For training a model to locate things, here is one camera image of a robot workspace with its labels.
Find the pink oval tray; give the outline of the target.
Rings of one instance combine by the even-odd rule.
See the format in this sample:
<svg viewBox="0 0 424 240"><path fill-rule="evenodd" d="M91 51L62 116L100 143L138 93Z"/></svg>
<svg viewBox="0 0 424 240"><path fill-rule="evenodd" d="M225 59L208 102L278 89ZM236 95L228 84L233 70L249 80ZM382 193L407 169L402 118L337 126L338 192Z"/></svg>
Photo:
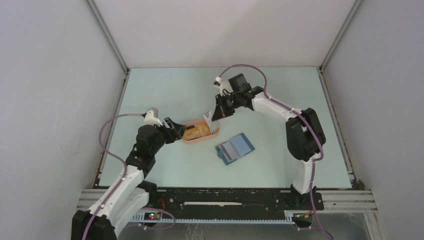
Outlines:
<svg viewBox="0 0 424 240"><path fill-rule="evenodd" d="M182 140L186 144L194 144L216 138L220 132L218 121L207 122L205 119L197 119L185 122L187 126Z"/></svg>

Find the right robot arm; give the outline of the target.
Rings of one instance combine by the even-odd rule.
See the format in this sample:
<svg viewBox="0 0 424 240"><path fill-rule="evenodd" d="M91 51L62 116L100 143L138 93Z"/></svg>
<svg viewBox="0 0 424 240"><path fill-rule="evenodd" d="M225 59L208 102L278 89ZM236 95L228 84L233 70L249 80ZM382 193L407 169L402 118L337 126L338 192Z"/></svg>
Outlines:
<svg viewBox="0 0 424 240"><path fill-rule="evenodd" d="M280 102L267 93L264 87L251 85L240 73L228 80L216 77L213 83L219 89L215 96L213 122L232 116L237 108L244 107L284 123L286 143L290 154L300 163L292 187L291 204L304 209L311 202L309 192L314 188L315 163L323 157L326 137L316 111L300 110Z"/></svg>

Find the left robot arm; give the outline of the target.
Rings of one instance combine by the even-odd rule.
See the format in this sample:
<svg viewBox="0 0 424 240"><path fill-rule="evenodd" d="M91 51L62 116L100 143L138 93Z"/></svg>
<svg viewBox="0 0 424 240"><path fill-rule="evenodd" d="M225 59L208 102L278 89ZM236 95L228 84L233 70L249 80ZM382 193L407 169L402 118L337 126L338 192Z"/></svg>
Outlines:
<svg viewBox="0 0 424 240"><path fill-rule="evenodd" d="M72 240L116 240L133 216L143 207L153 208L158 194L143 189L145 177L156 163L155 155L165 145L182 139L187 126L166 117L164 122L147 113L126 158L118 158L123 170L114 183L88 210L78 210L71 223Z"/></svg>

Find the blue leather card holder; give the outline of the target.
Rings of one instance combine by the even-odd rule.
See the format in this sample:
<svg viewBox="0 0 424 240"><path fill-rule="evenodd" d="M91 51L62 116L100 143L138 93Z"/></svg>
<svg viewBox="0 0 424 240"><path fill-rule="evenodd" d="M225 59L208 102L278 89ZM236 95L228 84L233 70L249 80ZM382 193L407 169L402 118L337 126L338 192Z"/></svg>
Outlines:
<svg viewBox="0 0 424 240"><path fill-rule="evenodd" d="M215 146L217 156L226 166L236 162L255 150L255 147L242 132L231 139Z"/></svg>

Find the yellow black credit card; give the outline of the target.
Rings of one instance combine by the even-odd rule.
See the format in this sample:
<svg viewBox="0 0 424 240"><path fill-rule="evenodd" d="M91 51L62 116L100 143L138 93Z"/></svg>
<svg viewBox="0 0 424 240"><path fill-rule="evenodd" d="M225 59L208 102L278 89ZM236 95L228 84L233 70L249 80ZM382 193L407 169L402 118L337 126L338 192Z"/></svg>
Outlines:
<svg viewBox="0 0 424 240"><path fill-rule="evenodd" d="M209 127L207 123L201 123L197 125L191 125L189 126L183 135L183 139L185 141L191 141L194 139L202 138L211 135L211 132L209 130Z"/></svg>

